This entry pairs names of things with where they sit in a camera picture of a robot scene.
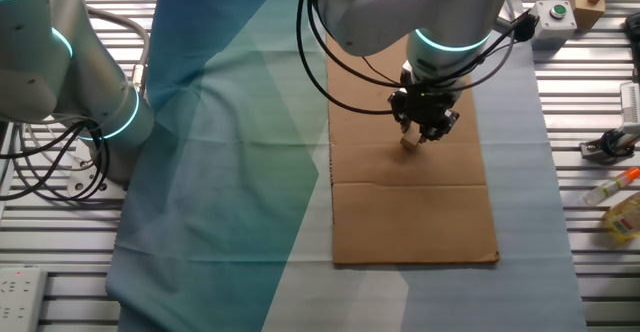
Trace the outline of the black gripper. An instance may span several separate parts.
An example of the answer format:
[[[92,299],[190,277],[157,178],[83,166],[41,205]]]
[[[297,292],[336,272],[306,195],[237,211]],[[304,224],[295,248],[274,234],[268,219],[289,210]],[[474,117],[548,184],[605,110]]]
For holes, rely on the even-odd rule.
[[[389,96],[392,114],[403,134],[411,129],[411,122],[421,124],[421,143],[438,141],[451,131],[459,119],[459,113],[452,110],[456,102],[452,93],[421,90],[399,89]]]

